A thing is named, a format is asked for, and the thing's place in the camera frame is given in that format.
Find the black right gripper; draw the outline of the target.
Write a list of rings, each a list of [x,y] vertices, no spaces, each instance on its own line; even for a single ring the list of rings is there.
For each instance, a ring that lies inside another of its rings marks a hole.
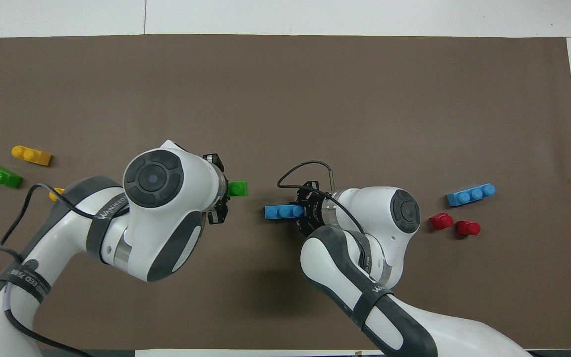
[[[202,156],[205,161],[211,163],[220,172],[224,172],[224,164],[222,163],[220,156],[216,153],[205,154]],[[312,180],[306,181],[303,187],[308,187],[310,189],[319,189],[319,181]],[[224,223],[228,215],[228,201],[229,197],[224,196],[220,199],[216,205],[208,212],[209,224],[222,224]],[[322,217],[322,207],[324,203],[324,197],[316,193],[315,191],[310,191],[307,189],[299,188],[296,193],[296,198],[291,201],[291,205],[307,205],[305,218],[299,218],[295,222],[298,226],[299,232],[304,236],[308,237],[315,229],[318,229],[324,225]]]

